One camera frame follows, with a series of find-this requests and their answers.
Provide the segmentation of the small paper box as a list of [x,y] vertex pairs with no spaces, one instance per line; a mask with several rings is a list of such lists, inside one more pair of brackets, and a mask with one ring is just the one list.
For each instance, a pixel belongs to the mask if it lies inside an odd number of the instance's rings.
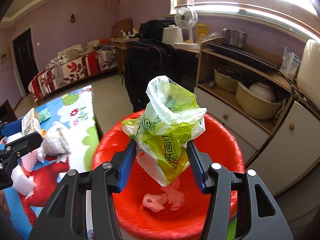
[[32,108],[23,118],[21,121],[22,125],[22,134],[24,136],[29,135],[33,132],[37,132],[40,135],[42,134],[42,130],[40,128],[40,123],[37,118],[37,112],[35,108]]

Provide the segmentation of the green plastic tissue bag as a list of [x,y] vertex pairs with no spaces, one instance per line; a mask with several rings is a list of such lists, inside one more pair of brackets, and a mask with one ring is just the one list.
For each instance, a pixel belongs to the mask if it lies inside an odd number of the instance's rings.
[[189,166],[187,143],[206,130],[207,109],[165,75],[153,78],[146,94],[150,101],[145,111],[121,126],[137,143],[137,163],[159,185],[168,186]]

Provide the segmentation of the pink foam fruit net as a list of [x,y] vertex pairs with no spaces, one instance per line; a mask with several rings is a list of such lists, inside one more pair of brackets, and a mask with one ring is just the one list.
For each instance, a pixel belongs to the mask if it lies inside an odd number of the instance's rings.
[[38,149],[35,149],[21,158],[21,166],[26,172],[33,172],[35,165],[39,161],[38,157]]

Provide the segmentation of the white foam block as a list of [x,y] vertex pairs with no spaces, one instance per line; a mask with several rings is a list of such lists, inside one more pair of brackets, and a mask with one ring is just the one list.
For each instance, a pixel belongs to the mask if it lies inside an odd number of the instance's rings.
[[20,165],[17,165],[11,174],[11,178],[13,181],[12,187],[21,195],[27,196],[32,193],[33,189],[37,186],[33,182],[33,177],[28,178]]

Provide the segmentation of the green zigzag cloth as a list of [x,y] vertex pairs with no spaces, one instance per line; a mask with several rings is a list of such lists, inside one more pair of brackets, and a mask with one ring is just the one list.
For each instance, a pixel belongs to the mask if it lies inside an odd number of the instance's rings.
[[39,111],[39,113],[37,114],[37,119],[38,119],[39,123],[41,124],[41,123],[45,122],[46,120],[48,120],[49,118],[51,118],[51,116],[52,115],[51,115],[49,109],[45,108],[45,109]]

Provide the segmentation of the red lined trash bin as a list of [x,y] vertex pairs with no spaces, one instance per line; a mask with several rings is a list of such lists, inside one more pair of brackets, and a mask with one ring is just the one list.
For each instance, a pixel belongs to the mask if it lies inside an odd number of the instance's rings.
[[210,204],[195,182],[187,143],[213,162],[234,172],[244,171],[235,137],[213,116],[170,125],[152,110],[133,113],[107,132],[95,154],[96,168],[134,142],[133,166],[116,180],[114,207],[120,228],[140,239],[198,239]]

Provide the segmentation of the white crumpled tissue pile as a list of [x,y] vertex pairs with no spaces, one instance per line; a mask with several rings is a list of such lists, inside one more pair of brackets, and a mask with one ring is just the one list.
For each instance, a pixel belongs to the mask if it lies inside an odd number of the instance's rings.
[[71,154],[71,134],[69,129],[62,123],[55,121],[38,148],[38,160],[44,162],[47,155]]

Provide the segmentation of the colourful cartoon tablecloth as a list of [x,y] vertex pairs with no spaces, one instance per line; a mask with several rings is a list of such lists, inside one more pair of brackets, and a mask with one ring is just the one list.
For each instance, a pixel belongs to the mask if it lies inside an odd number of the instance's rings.
[[42,132],[39,148],[18,160],[12,187],[5,189],[10,221],[23,239],[29,234],[46,201],[70,169],[90,170],[99,144],[93,111],[93,88],[88,85],[21,117],[22,130],[1,140],[1,149],[25,132]]

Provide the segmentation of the dark door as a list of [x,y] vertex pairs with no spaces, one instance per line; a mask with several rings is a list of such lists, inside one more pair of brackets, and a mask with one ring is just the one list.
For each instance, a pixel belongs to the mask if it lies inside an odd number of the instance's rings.
[[19,77],[24,89],[28,95],[29,83],[39,73],[35,55],[33,50],[33,43],[31,37],[31,29],[27,29],[13,40],[14,57],[16,61]]

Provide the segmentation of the wooden white kitchen cabinet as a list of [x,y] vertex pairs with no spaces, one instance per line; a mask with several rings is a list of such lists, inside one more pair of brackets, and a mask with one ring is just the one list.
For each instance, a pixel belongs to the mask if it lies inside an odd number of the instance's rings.
[[279,71],[281,58],[263,48],[200,45],[194,92],[200,106],[238,140],[247,168],[274,195],[319,163],[319,113]]

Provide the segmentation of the bed with floral sheet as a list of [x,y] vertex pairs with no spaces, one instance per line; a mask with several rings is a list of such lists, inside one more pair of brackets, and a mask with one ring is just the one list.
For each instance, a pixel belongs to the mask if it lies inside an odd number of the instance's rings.
[[116,67],[116,51],[110,39],[78,44],[50,60],[29,83],[28,90],[37,102],[60,88]]

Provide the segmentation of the large yellow basin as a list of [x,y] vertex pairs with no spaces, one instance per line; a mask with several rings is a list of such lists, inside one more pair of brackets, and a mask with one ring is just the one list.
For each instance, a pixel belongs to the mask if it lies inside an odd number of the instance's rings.
[[235,96],[243,111],[258,120],[274,118],[283,106],[282,102],[270,102],[254,95],[240,82],[238,82]]

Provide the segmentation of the white bowl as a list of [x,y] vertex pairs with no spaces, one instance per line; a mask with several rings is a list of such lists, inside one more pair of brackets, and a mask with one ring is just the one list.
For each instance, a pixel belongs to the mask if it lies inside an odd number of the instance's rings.
[[261,82],[256,82],[252,84],[249,87],[249,91],[254,95],[267,101],[272,101],[272,99],[274,98],[274,92],[271,86],[265,85],[264,83],[261,83]]

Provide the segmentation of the small yellow basin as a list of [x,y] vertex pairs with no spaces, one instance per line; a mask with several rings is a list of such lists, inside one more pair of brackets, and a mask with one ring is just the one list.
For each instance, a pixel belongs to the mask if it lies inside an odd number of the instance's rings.
[[240,73],[229,68],[215,68],[214,82],[217,87],[228,92],[235,93],[238,85],[238,78]]

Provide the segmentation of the white rice cooker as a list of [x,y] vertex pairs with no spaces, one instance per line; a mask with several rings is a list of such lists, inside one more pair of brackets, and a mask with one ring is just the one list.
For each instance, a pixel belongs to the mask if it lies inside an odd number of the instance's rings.
[[320,94],[320,44],[309,39],[304,47],[297,74],[298,89],[319,109]]

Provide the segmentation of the black suitcase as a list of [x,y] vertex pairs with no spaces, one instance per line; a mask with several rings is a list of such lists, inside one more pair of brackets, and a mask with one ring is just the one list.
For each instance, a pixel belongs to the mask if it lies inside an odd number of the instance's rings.
[[157,40],[141,39],[127,48],[125,87],[134,112],[146,108],[149,102],[146,94],[148,83],[161,75],[169,77],[175,83],[181,83],[173,46]]

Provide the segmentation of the white plastic packet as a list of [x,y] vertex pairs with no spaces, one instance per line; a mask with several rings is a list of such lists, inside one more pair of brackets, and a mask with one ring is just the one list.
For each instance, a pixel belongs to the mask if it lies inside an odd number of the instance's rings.
[[285,47],[279,70],[288,80],[294,82],[299,71],[300,63],[300,58],[289,48]]

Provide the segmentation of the black induction cooker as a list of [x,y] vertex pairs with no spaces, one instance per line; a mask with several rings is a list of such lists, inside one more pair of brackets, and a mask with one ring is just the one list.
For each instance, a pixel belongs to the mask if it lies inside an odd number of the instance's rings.
[[254,53],[247,52],[245,50],[233,48],[227,46],[221,42],[209,41],[208,46],[210,49],[214,50],[216,53],[230,57],[231,59],[242,62],[246,65],[249,65],[255,69],[259,70],[271,70],[278,69],[280,67],[279,64],[265,58],[259,56]]

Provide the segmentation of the wooden desk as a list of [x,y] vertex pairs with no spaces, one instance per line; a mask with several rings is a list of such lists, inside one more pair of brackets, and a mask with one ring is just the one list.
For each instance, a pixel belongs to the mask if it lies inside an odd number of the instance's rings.
[[[118,75],[123,76],[124,74],[127,49],[131,46],[131,44],[133,44],[133,42],[138,40],[139,38],[114,38],[111,40],[116,52]],[[184,72],[184,75],[195,79],[200,55],[199,50],[176,49],[176,54],[178,55],[179,59],[184,60],[183,66],[187,68],[187,70]]]

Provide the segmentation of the black bag on desk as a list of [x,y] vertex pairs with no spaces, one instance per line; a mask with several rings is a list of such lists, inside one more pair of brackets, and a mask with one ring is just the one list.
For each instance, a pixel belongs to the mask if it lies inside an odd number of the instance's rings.
[[139,28],[139,34],[141,39],[162,41],[163,29],[175,25],[173,19],[164,20],[149,20],[142,23]]

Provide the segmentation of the steel pot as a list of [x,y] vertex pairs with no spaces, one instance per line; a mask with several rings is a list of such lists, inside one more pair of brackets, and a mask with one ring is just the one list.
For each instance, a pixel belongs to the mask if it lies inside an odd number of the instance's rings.
[[245,49],[248,35],[242,31],[223,28],[222,42],[230,47],[237,49]]

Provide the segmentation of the white desk fan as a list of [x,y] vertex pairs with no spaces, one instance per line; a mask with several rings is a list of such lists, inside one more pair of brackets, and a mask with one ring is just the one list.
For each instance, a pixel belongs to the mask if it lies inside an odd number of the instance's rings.
[[193,40],[193,27],[196,26],[198,15],[193,6],[180,7],[176,10],[174,17],[176,25],[180,29],[185,29],[189,34],[189,42],[175,42],[175,49],[195,50],[197,44]]

